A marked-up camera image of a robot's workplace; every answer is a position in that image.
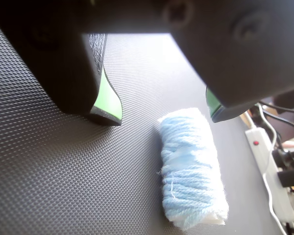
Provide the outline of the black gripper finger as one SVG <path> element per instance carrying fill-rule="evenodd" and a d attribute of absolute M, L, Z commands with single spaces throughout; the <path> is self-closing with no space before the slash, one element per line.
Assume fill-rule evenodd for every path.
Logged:
<path fill-rule="evenodd" d="M 294 0 L 166 0 L 162 17 L 207 86 L 213 122 L 294 90 Z"/>
<path fill-rule="evenodd" d="M 119 126 L 123 106 L 103 66 L 106 35 L 78 20 L 93 0 L 0 0 L 0 29 L 64 113 Z"/>

